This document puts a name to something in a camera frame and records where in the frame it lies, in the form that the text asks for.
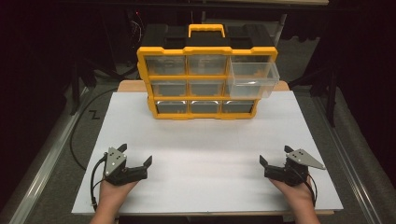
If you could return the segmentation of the set of closed clear drawers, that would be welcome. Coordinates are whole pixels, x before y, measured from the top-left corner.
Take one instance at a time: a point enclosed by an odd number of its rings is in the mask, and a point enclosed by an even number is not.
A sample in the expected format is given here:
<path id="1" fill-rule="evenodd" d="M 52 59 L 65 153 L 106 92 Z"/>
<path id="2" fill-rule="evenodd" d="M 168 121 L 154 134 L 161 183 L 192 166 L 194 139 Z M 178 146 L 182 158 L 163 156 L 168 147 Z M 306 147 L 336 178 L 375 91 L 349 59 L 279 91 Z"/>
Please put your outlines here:
<path id="1" fill-rule="evenodd" d="M 229 94 L 224 55 L 148 56 L 146 65 L 158 114 L 250 113 L 254 100 L 221 100 Z"/>

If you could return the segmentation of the pulled-out clear plastic drawer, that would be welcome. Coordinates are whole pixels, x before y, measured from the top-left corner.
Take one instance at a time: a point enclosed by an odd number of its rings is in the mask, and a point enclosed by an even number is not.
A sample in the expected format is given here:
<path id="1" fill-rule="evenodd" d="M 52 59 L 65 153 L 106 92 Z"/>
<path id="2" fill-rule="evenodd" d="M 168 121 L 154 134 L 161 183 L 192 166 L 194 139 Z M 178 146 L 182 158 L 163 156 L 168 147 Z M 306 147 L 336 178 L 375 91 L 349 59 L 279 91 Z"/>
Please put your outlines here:
<path id="1" fill-rule="evenodd" d="M 232 99 L 268 98 L 279 80 L 275 63 L 231 63 L 227 90 Z"/>

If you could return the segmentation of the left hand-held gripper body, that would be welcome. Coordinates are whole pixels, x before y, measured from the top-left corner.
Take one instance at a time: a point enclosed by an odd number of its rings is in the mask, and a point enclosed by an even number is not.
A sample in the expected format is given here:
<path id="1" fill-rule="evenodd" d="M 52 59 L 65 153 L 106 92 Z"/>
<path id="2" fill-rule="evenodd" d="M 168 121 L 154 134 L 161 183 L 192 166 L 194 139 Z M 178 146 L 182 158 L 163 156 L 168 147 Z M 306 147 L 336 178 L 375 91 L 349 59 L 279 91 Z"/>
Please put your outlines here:
<path id="1" fill-rule="evenodd" d="M 138 167 L 128 168 L 126 162 L 127 156 L 124 152 L 121 153 L 117 148 L 111 147 L 106 157 L 105 180 L 112 185 L 122 186 L 148 178 L 148 169 L 144 169 L 143 164 Z"/>

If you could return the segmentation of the person's left hand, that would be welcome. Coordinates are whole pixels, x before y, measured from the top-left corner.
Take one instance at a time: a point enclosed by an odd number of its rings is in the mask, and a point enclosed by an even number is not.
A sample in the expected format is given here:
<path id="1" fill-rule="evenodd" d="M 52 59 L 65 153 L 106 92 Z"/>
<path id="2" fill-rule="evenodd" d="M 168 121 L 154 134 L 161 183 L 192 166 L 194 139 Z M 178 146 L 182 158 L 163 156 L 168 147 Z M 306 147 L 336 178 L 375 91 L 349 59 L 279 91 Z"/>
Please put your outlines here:
<path id="1" fill-rule="evenodd" d="M 105 210 L 118 211 L 125 202 L 128 194 L 136 185 L 136 182 L 132 182 L 122 186 L 115 186 L 107 181 L 103 181 L 100 185 L 98 207 Z"/>

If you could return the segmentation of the person's right hand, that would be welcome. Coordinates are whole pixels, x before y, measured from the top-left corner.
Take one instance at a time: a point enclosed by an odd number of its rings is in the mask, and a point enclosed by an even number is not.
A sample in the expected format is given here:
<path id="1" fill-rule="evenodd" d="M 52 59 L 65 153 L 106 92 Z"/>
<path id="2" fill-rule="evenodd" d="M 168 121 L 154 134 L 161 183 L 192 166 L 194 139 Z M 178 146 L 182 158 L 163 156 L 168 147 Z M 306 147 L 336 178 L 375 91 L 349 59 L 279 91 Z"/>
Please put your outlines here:
<path id="1" fill-rule="evenodd" d="M 274 179 L 270 179 L 270 182 L 282 192 L 293 212 L 314 211 L 312 194 L 307 185 L 291 187 Z"/>

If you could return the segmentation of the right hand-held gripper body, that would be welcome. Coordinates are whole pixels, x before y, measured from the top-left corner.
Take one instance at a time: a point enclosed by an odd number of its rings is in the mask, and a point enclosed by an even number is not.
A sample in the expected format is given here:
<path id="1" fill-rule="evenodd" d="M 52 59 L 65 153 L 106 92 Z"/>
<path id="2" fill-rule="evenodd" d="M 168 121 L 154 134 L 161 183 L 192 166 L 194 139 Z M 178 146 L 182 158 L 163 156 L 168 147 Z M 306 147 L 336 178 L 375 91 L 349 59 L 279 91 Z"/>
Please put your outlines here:
<path id="1" fill-rule="evenodd" d="M 291 153 L 286 153 L 286 162 L 283 167 L 269 164 L 268 167 L 264 169 L 264 176 L 294 187 L 306 181 L 309 175 L 309 167 L 320 170 L 326 169 L 324 164 L 300 148 Z"/>

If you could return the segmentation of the yellow black organizer cabinet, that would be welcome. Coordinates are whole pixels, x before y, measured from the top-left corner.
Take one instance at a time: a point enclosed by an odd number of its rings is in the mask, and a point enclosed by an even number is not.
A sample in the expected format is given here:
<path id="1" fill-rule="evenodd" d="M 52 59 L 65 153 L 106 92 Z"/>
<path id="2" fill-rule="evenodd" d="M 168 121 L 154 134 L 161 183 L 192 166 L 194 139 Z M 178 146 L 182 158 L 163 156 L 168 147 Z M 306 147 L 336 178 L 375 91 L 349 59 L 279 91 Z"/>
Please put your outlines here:
<path id="1" fill-rule="evenodd" d="M 188 26 L 168 26 L 150 24 L 140 48 L 137 50 L 137 67 L 148 92 L 148 108 L 156 119 L 252 119 L 256 115 L 260 99 L 254 100 L 250 113 L 215 114 L 158 114 L 155 97 L 150 85 L 146 58 L 148 56 L 191 56 L 224 55 L 228 58 L 225 75 L 226 85 L 231 63 L 276 63 L 277 49 L 266 28 L 257 24 L 225 26 L 223 24 L 190 24 Z M 232 99 L 229 94 L 221 100 Z"/>

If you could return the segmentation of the white board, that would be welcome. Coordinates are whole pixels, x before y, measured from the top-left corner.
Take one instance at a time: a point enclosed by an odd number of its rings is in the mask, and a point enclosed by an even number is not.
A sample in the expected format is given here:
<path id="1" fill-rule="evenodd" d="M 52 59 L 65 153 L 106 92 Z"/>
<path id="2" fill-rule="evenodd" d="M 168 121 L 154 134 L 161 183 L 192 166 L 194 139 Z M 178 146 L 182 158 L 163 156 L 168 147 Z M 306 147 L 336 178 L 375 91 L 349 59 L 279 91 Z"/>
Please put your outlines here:
<path id="1" fill-rule="evenodd" d="M 145 93 L 116 92 L 88 167 L 122 144 L 128 166 L 152 160 L 120 210 L 132 216 L 282 214 L 287 203 L 259 159 L 280 166 L 286 146 L 321 158 L 291 91 L 261 100 L 253 119 L 234 120 L 154 119 Z"/>

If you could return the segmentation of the black metal stand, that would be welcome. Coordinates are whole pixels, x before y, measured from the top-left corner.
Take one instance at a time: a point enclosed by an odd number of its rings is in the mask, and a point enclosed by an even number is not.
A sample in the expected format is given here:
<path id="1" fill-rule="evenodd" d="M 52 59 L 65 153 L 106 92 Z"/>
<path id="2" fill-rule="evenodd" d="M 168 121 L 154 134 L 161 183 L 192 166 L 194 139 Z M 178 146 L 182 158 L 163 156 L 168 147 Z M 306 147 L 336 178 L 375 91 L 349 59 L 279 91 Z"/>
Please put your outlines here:
<path id="1" fill-rule="evenodd" d="M 334 124 L 334 108 L 335 108 L 335 95 L 337 88 L 337 73 L 339 66 L 335 62 L 327 61 L 315 70 L 304 73 L 288 83 L 288 87 L 293 89 L 297 86 L 310 85 L 310 95 L 319 97 L 325 94 L 327 96 L 325 115 L 327 121 L 332 127 Z"/>
<path id="2" fill-rule="evenodd" d="M 80 84 L 82 81 L 88 88 L 96 86 L 94 71 L 98 70 L 117 81 L 127 80 L 128 76 L 137 72 L 137 65 L 132 64 L 123 73 L 116 71 L 111 47 L 83 48 L 74 46 L 71 49 L 73 59 L 71 68 L 72 109 L 71 115 L 76 115 L 82 108 L 80 100 Z"/>

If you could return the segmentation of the metal floor rail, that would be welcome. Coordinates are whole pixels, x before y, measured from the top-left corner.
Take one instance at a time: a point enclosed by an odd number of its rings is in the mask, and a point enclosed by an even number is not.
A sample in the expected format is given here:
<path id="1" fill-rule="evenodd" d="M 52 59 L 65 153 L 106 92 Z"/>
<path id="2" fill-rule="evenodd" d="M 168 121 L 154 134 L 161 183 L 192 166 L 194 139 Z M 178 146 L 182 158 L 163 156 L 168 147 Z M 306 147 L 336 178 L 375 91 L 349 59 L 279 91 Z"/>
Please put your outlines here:
<path id="1" fill-rule="evenodd" d="M 337 159 L 341 163 L 341 167 L 346 174 L 349 186 L 353 191 L 353 194 L 361 208 L 361 211 L 364 214 L 366 221 L 368 222 L 368 224 L 383 224 L 379 214 L 377 213 L 372 203 L 367 188 L 363 185 L 363 182 L 361 181 L 356 169 L 354 168 L 354 165 L 349 158 L 347 150 L 341 142 L 338 133 L 328 121 L 325 106 L 322 104 L 321 100 L 318 97 L 313 97 L 312 101 L 316 109 L 319 111 L 319 114 L 326 125 L 326 129 L 329 131 L 332 141 L 335 144 L 335 154 L 337 156 Z"/>
<path id="2" fill-rule="evenodd" d="M 71 114 L 73 103 L 71 100 L 71 89 L 66 91 L 65 96 L 67 103 L 64 111 L 55 122 L 43 147 L 33 159 L 21 182 L 0 213 L 0 224 L 25 223 L 64 151 L 67 139 L 81 115 L 81 108 L 88 103 L 92 96 L 92 88 L 84 87 L 78 94 L 80 106 L 74 115 Z"/>

